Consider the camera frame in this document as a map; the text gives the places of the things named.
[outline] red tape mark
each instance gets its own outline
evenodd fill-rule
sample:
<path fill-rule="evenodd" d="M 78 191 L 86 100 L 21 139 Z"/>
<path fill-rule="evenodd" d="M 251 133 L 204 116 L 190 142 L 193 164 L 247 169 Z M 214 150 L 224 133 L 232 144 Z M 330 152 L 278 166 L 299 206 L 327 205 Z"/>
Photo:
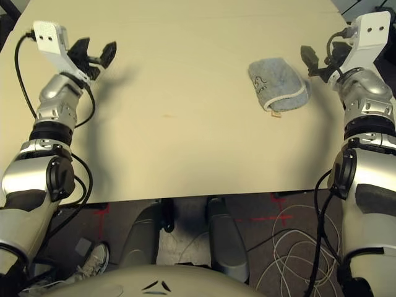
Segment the red tape mark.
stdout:
<path fill-rule="evenodd" d="M 98 239 L 99 241 L 102 240 L 103 237 L 103 226 L 105 224 L 105 214 L 110 212 L 110 203 L 107 203 L 107 206 L 105 209 L 103 210 L 97 210 L 96 212 L 94 212 L 94 215 L 98 215 L 99 216 L 99 236 Z"/>
<path fill-rule="evenodd" d="M 282 202 L 284 202 L 285 199 L 284 198 L 276 198 L 273 193 L 270 193 L 270 197 L 271 197 L 272 202 L 278 204 L 279 212 L 282 212 L 282 210 L 283 210 Z M 286 226 L 286 220 L 284 218 L 282 219 L 282 226 Z"/>
<path fill-rule="evenodd" d="M 281 220 L 287 220 L 289 218 L 293 218 L 292 215 L 281 215 L 279 216 Z M 269 216 L 269 217 L 260 217 L 260 218 L 248 218 L 249 221 L 252 222 L 260 222 L 260 221 L 275 221 L 277 219 L 277 216 Z M 236 222 L 242 222 L 242 218 L 236 218 Z"/>

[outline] white bracket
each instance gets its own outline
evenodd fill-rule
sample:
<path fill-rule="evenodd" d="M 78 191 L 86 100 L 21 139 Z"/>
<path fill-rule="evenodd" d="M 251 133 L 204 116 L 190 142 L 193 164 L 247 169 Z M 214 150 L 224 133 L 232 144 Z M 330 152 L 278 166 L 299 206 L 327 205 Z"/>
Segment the white bracket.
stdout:
<path fill-rule="evenodd" d="M 82 72 L 67 55 L 69 41 L 66 29 L 57 23 L 34 21 L 38 49 L 51 61 L 59 72 L 67 72 L 79 80 L 90 83 L 87 74 Z"/>
<path fill-rule="evenodd" d="M 350 30 L 354 31 L 350 39 L 352 49 L 346 57 L 340 70 L 343 73 L 353 68 L 370 68 L 388 42 L 390 13 L 387 11 L 363 14 L 351 24 Z M 334 88 L 340 77 L 335 71 L 329 79 Z"/>

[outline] tangled white cable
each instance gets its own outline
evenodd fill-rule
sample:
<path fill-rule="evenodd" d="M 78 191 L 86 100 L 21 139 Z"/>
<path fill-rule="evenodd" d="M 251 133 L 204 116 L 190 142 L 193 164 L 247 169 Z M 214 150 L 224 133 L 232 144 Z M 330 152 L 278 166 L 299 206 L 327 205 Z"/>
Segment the tangled white cable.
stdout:
<path fill-rule="evenodd" d="M 277 240 L 277 242 L 275 242 L 275 239 L 274 239 L 275 225 L 276 225 L 278 219 L 280 218 L 280 216 L 281 216 L 284 212 L 286 212 L 286 211 L 289 210 L 289 209 L 295 208 L 295 207 L 304 207 L 304 208 L 313 209 L 313 210 L 315 209 L 314 207 L 311 207 L 311 206 L 308 206 L 308 205 L 297 204 L 297 205 L 292 205 L 292 206 L 289 206 L 289 207 L 285 208 L 284 210 L 282 210 L 282 211 L 278 214 L 278 216 L 276 217 L 276 219 L 275 219 L 275 221 L 274 221 L 274 223 L 273 223 L 273 227 L 272 227 L 272 236 L 273 236 L 273 237 L 272 237 L 272 243 L 273 243 L 273 262 L 271 262 L 271 263 L 267 266 L 267 268 L 263 271 L 262 275 L 261 275 L 260 278 L 259 278 L 259 281 L 257 282 L 256 290 L 259 289 L 260 284 L 261 284 L 261 281 L 262 281 L 264 275 L 265 275 L 265 274 L 269 271 L 269 269 L 270 269 L 272 266 L 274 266 L 274 265 L 277 266 L 277 269 L 278 269 L 278 271 L 279 271 L 279 273 L 280 273 L 280 276 L 281 276 L 281 279 L 280 279 L 280 294 L 281 294 L 281 297 L 283 297 L 283 285 L 286 287 L 286 290 L 287 290 L 287 292 L 288 292 L 288 296 L 291 297 L 290 289 L 289 289 L 289 286 L 288 286 L 287 281 L 286 281 L 286 278 L 285 278 L 285 269 L 287 269 L 289 272 L 291 272 L 294 276 L 298 277 L 299 279 L 304 280 L 305 283 L 307 283 L 307 284 L 309 283 L 309 279 L 308 279 L 308 278 L 302 277 L 301 275 L 299 275 L 297 272 L 295 272 L 293 269 L 291 269 L 289 266 L 287 266 L 286 263 L 287 263 L 288 259 L 297 259 L 297 260 L 303 261 L 303 262 L 305 262 L 305 263 L 308 263 L 308 264 L 310 264 L 310 265 L 313 265 L 313 263 L 312 263 L 311 261 L 309 261 L 309 260 L 307 260 L 307 259 L 304 259 L 304 258 L 302 258 L 302 257 L 298 257 L 298 256 L 291 255 L 291 253 L 292 253 L 292 251 L 294 250 L 294 248 L 295 248 L 296 246 L 300 245 L 300 244 L 312 244 L 312 245 L 315 245 L 315 243 L 316 243 L 316 238 L 313 238 L 312 236 L 309 236 L 309 235 L 307 235 L 306 233 L 304 233 L 304 232 L 302 232 L 302 231 L 300 231 L 300 230 L 291 230 L 291 231 L 286 232 L 284 235 L 282 235 L 282 236 Z M 335 232 L 336 232 L 336 234 L 337 234 L 337 253 L 339 253 L 339 252 L 340 252 L 340 233 L 338 232 L 337 227 L 335 226 L 335 223 L 333 222 L 333 220 L 332 220 L 328 215 L 326 215 L 326 214 L 325 214 L 325 217 L 329 220 L 329 222 L 331 222 L 331 224 L 332 224 L 332 226 L 333 226 L 333 228 L 334 228 L 334 230 L 335 230 Z M 278 254 L 278 252 L 277 252 L 277 247 L 278 247 L 278 245 L 280 244 L 280 242 L 281 242 L 284 238 L 286 238 L 288 235 L 290 235 L 290 234 L 292 234 L 292 233 L 298 233 L 298 234 L 300 234 L 300 235 L 303 235 L 304 237 L 308 238 L 309 241 L 298 241 L 297 243 L 294 243 L 294 245 L 292 245 L 292 247 L 289 249 L 287 255 L 285 255 L 285 256 L 279 256 L 279 254 Z M 328 261 L 326 255 L 327 255 L 329 258 L 332 259 L 331 265 L 330 265 L 330 263 L 329 263 L 329 261 Z M 325 285 L 326 283 L 329 283 L 330 286 L 331 286 L 332 289 L 333 289 L 333 292 L 334 292 L 335 297 L 337 297 L 337 291 L 336 291 L 336 289 L 335 289 L 335 287 L 334 287 L 333 282 L 332 282 L 331 279 L 330 279 L 331 276 L 332 276 L 332 274 L 333 274 L 334 268 L 335 268 L 335 266 L 336 266 L 336 264 L 337 264 L 337 261 L 334 259 L 333 255 L 332 255 L 328 250 L 326 250 L 326 248 L 324 248 L 324 247 L 323 247 L 323 248 L 321 247 L 321 256 L 323 257 L 323 259 L 325 259 L 325 262 L 326 262 L 326 265 L 327 265 L 327 269 L 326 269 L 325 271 L 323 271 L 322 269 L 319 269 L 319 271 L 320 271 L 320 273 L 323 275 L 323 277 L 320 278 L 320 279 L 318 279 L 318 280 L 316 280 L 316 282 L 315 282 L 315 286 L 314 286 L 314 292 L 315 292 L 315 293 L 314 293 L 314 296 L 319 296 L 319 297 L 321 297 L 321 293 L 320 293 L 320 291 L 319 291 L 319 288 L 320 288 L 321 286 Z"/>

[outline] black joint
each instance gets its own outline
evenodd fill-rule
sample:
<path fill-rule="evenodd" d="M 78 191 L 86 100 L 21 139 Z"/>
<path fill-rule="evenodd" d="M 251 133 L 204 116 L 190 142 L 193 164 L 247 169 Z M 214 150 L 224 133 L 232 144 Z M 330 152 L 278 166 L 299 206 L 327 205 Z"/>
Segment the black joint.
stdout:
<path fill-rule="evenodd" d="M 47 187 L 51 201 L 55 202 L 69 197 L 75 188 L 74 170 L 70 160 L 54 157 L 47 167 Z"/>
<path fill-rule="evenodd" d="M 355 177 L 357 164 L 356 152 L 353 148 L 338 153 L 332 172 L 329 176 L 328 186 L 337 197 L 345 200 Z"/>
<path fill-rule="evenodd" d="M 33 139 L 53 139 L 63 142 L 66 145 L 72 143 L 73 131 L 64 124 L 45 121 L 35 124 L 29 140 Z"/>
<path fill-rule="evenodd" d="M 345 126 L 344 139 L 362 133 L 381 133 L 396 137 L 395 124 L 383 116 L 360 116 Z"/>

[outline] black wire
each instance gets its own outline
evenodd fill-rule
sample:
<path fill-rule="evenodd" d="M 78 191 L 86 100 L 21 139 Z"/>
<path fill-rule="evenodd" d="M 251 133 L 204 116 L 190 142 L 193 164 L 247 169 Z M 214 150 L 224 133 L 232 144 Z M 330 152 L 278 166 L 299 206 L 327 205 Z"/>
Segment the black wire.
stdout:
<path fill-rule="evenodd" d="M 75 206 L 78 203 L 82 202 L 84 200 L 85 195 L 87 195 L 87 187 L 85 186 L 84 182 L 77 175 L 74 176 L 74 179 L 81 185 L 82 188 L 81 198 L 68 204 L 62 204 L 59 207 L 64 208 L 64 207 Z"/>
<path fill-rule="evenodd" d="M 353 3 L 346 11 L 344 11 L 341 15 L 344 15 L 346 12 L 348 12 L 350 9 L 354 8 L 357 3 L 359 3 L 361 0 L 357 0 L 355 3 Z"/>
<path fill-rule="evenodd" d="M 20 69 L 19 69 L 19 49 L 20 49 L 22 42 L 24 42 L 24 40 L 28 37 L 29 37 L 29 35 L 26 33 L 24 36 L 22 36 L 19 39 L 17 46 L 15 47 L 14 62 L 15 62 L 15 71 L 17 72 L 19 85 L 20 85 L 22 93 L 25 97 L 26 104 L 29 107 L 30 112 L 32 113 L 33 117 L 36 118 L 37 117 L 36 112 L 35 112 L 32 104 L 30 103 L 29 97 L 28 97 L 26 89 L 25 89 L 24 81 L 22 80 L 22 76 L 20 75 Z"/>
<path fill-rule="evenodd" d="M 341 78 L 343 73 L 342 73 L 341 69 L 339 68 L 339 66 L 337 65 L 337 63 L 333 60 L 332 53 L 330 52 L 330 45 L 332 44 L 332 41 L 335 37 L 342 37 L 342 32 L 337 32 L 337 33 L 334 33 L 332 36 L 330 36 L 330 38 L 326 44 L 326 53 L 327 53 L 329 62 L 335 66 L 335 70 L 337 70 L 337 72 L 340 74 L 340 78 Z"/>
<path fill-rule="evenodd" d="M 94 97 L 93 97 L 93 94 L 92 94 L 92 91 L 91 91 L 91 88 L 89 87 L 89 85 L 88 85 L 88 84 L 85 84 L 84 89 L 87 90 L 87 93 L 88 93 L 88 95 L 89 95 L 89 98 L 91 99 L 91 102 L 92 102 L 92 110 L 91 110 L 91 113 L 90 113 L 89 117 L 87 117 L 87 118 L 86 118 L 84 121 L 82 121 L 80 124 L 77 124 L 77 125 L 75 126 L 76 128 L 78 128 L 78 127 L 84 125 L 84 124 L 87 123 L 90 119 L 92 119 L 93 115 L 95 114 L 95 110 L 96 110 L 96 108 L 97 108 L 97 106 L 96 106 L 96 104 L 95 104 L 95 99 L 94 99 Z"/>
<path fill-rule="evenodd" d="M 321 183 L 323 182 L 323 180 L 330 175 L 330 173 L 332 172 L 332 170 L 330 169 L 329 171 L 327 171 L 325 174 L 323 174 L 321 176 L 321 178 L 319 178 L 319 180 L 317 181 L 316 185 L 315 185 L 315 190 L 314 190 L 314 206 L 315 206 L 315 212 L 316 212 L 316 217 L 319 220 L 319 204 L 317 201 L 317 192 L 319 190 L 319 187 L 321 186 Z"/>
<path fill-rule="evenodd" d="M 382 7 L 385 5 L 386 2 L 388 2 L 388 0 L 384 0 L 384 1 L 378 6 L 378 8 L 382 8 Z"/>
<path fill-rule="evenodd" d="M 72 157 L 75 158 L 78 162 L 81 163 L 81 165 L 85 168 L 88 174 L 89 178 L 89 184 L 88 184 L 88 190 L 87 190 L 87 195 L 85 195 L 83 201 L 81 204 L 72 212 L 71 215 L 68 216 L 67 219 L 65 219 L 62 223 L 60 223 L 57 227 L 55 227 L 53 230 L 51 230 L 48 233 L 48 236 L 45 239 L 45 243 L 48 242 L 56 233 L 58 233 L 63 227 L 65 227 L 76 215 L 79 214 L 79 212 L 83 209 L 83 207 L 87 204 L 87 201 L 92 193 L 92 188 L 93 188 L 93 177 L 92 177 L 92 172 L 89 169 L 88 165 L 86 162 L 84 162 L 80 157 L 72 153 Z"/>
<path fill-rule="evenodd" d="M 315 207 L 315 213 L 316 213 L 316 217 L 317 217 L 317 223 L 319 224 L 319 217 L 320 217 L 320 212 L 319 212 L 319 203 L 317 201 L 317 193 L 319 190 L 319 186 L 321 185 L 321 183 L 323 182 L 323 180 L 326 178 L 326 176 L 328 176 L 331 173 L 332 170 L 327 171 L 325 174 L 323 174 L 321 176 L 321 178 L 319 178 L 319 180 L 317 181 L 316 185 L 315 185 L 315 190 L 314 190 L 314 207 Z M 329 238 L 327 237 L 327 234 L 323 228 L 323 232 L 322 232 L 322 237 L 323 240 L 326 244 L 326 246 L 328 247 L 329 251 L 331 252 L 331 254 L 333 255 L 334 259 L 341 264 L 342 260 L 340 258 L 340 256 L 337 254 L 337 251 L 334 249 L 334 247 L 331 245 Z"/>
<path fill-rule="evenodd" d="M 272 236 L 266 238 L 265 240 L 261 241 L 260 243 L 257 243 L 255 246 L 249 248 L 248 250 L 246 250 L 246 252 L 251 252 L 254 249 L 257 249 L 259 246 L 262 246 L 264 243 L 267 243 L 268 241 L 270 241 L 272 238 L 274 238 L 276 235 L 279 235 L 283 232 L 287 232 L 287 231 L 300 231 L 302 233 L 304 233 L 305 235 L 309 236 L 310 238 L 312 238 L 313 240 L 315 240 L 315 238 L 313 236 L 311 236 L 309 233 L 301 230 L 301 229 L 297 229 L 297 228 L 285 228 L 282 230 L 279 230 L 278 232 L 275 232 Z"/>
<path fill-rule="evenodd" d="M 309 285 L 308 285 L 307 290 L 305 291 L 304 297 L 310 297 L 310 295 L 314 289 L 317 272 L 319 270 L 319 258 L 321 255 L 321 244 L 322 244 L 322 237 L 323 237 L 323 232 L 324 232 L 325 212 L 326 212 L 327 207 L 329 206 L 332 198 L 333 198 L 333 194 L 330 193 L 328 198 L 325 200 L 321 214 L 319 215 L 319 221 L 317 224 L 317 239 L 316 239 L 314 263 L 312 265 L 311 276 L 309 277 Z"/>

